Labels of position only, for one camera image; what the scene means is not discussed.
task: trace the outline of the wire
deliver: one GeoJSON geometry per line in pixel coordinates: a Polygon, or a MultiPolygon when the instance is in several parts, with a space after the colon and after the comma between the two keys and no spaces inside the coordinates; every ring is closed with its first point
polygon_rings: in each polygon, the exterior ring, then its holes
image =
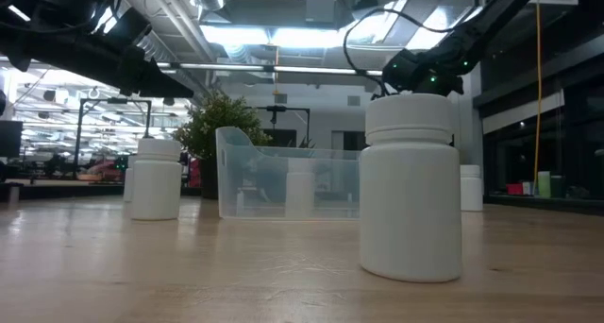
{"type": "Polygon", "coordinates": [[[147,7],[147,0],[143,0],[143,9],[144,9],[144,13],[148,17],[157,17],[158,15],[161,14],[161,8],[158,8],[157,11],[154,11],[153,13],[149,14],[149,8],[147,7]]]}
{"type": "Polygon", "coordinates": [[[346,31],[346,34],[344,35],[344,43],[342,45],[342,48],[344,50],[344,56],[346,57],[346,61],[348,62],[348,65],[350,66],[350,68],[354,69],[354,71],[357,72],[358,75],[368,78],[377,83],[377,85],[381,88],[382,96],[389,95],[388,90],[386,89],[386,86],[384,84],[384,81],[382,79],[377,79],[376,77],[373,77],[373,76],[368,76],[367,70],[358,68],[357,65],[353,63],[352,59],[350,58],[350,55],[348,54],[348,36],[352,32],[352,30],[354,30],[358,25],[360,25],[361,22],[363,22],[365,19],[369,18],[369,16],[376,14],[378,12],[390,12],[390,13],[396,14],[399,17],[406,19],[407,21],[413,23],[416,26],[422,27],[425,30],[435,32],[435,33],[448,33],[453,30],[459,29],[465,25],[465,23],[462,23],[462,24],[454,25],[449,28],[445,28],[445,29],[435,29],[435,28],[432,28],[429,26],[425,26],[423,23],[415,20],[414,18],[412,18],[411,16],[409,16],[408,14],[406,14],[402,11],[398,11],[398,10],[394,10],[394,9],[390,9],[390,8],[375,8],[375,9],[367,12],[363,17],[361,17],[359,19],[359,21],[356,24],[354,24],[352,27],[350,27],[350,29],[348,29],[346,31]]]}
{"type": "Polygon", "coordinates": [[[38,87],[38,85],[40,84],[40,82],[42,82],[42,79],[46,76],[46,74],[50,71],[50,69],[46,69],[46,71],[38,78],[38,80],[36,82],[34,82],[34,84],[32,84],[29,89],[23,93],[21,96],[19,96],[18,99],[15,100],[15,102],[13,102],[11,105],[9,105],[5,111],[8,111],[12,108],[14,108],[15,106],[17,106],[18,103],[20,103],[22,100],[24,100],[26,97],[29,96],[29,94],[36,89],[36,87],[38,87]]]}
{"type": "Polygon", "coordinates": [[[4,23],[4,22],[0,22],[0,27],[9,28],[12,30],[26,32],[26,33],[40,34],[40,35],[54,35],[54,34],[68,33],[68,32],[76,31],[76,30],[79,30],[86,26],[98,23],[98,20],[103,16],[105,9],[108,7],[108,5],[109,6],[112,5],[113,1],[114,0],[104,0],[99,5],[99,7],[96,9],[96,11],[94,12],[94,16],[89,21],[86,21],[79,25],[68,26],[68,27],[59,28],[59,29],[39,30],[39,29],[31,29],[31,28],[10,25],[10,24],[4,23]]]}
{"type": "Polygon", "coordinates": [[[535,135],[535,167],[533,170],[532,193],[535,195],[537,178],[539,176],[539,142],[541,134],[541,99],[543,97],[543,74],[541,69],[541,5],[537,0],[535,14],[537,15],[537,133],[535,135]]]}

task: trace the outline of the green plant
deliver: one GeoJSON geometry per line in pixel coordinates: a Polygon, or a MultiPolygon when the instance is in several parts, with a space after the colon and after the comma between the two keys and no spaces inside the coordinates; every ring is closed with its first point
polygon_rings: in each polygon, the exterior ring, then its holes
{"type": "Polygon", "coordinates": [[[222,91],[212,91],[202,102],[202,109],[189,108],[191,122],[175,132],[175,139],[189,153],[202,158],[216,157],[217,128],[235,127],[243,131],[254,145],[267,145],[271,138],[262,132],[256,111],[249,109],[245,99],[231,99],[222,91]]]}

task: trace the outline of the red object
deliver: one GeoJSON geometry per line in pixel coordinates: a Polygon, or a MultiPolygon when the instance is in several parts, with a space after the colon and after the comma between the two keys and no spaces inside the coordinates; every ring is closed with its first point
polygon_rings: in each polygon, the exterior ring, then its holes
{"type": "Polygon", "coordinates": [[[522,195],[522,184],[507,184],[508,195],[510,196],[521,196],[522,195]]]}
{"type": "Polygon", "coordinates": [[[199,169],[199,159],[191,160],[189,165],[189,187],[201,187],[201,175],[199,169]]]}

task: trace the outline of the bottle lid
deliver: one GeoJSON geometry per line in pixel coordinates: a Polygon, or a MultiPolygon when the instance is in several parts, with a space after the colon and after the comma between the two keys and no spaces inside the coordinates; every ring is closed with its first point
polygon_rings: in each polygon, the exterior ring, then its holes
{"type": "Polygon", "coordinates": [[[480,177],[480,166],[478,165],[461,165],[460,172],[462,177],[480,177]]]}
{"type": "Polygon", "coordinates": [[[379,140],[451,141],[451,102],[446,97],[414,93],[372,101],[365,118],[367,143],[379,140]]]}
{"type": "Polygon", "coordinates": [[[180,143],[174,140],[140,139],[137,161],[147,157],[178,161],[180,159],[180,143]]]}

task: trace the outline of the white bottle cap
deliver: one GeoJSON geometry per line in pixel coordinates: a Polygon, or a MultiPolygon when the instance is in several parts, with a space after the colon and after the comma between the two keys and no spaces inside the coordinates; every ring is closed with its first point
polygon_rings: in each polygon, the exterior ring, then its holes
{"type": "Polygon", "coordinates": [[[451,103],[427,93],[382,97],[369,104],[365,118],[367,143],[391,139],[451,141],[451,103]]]}

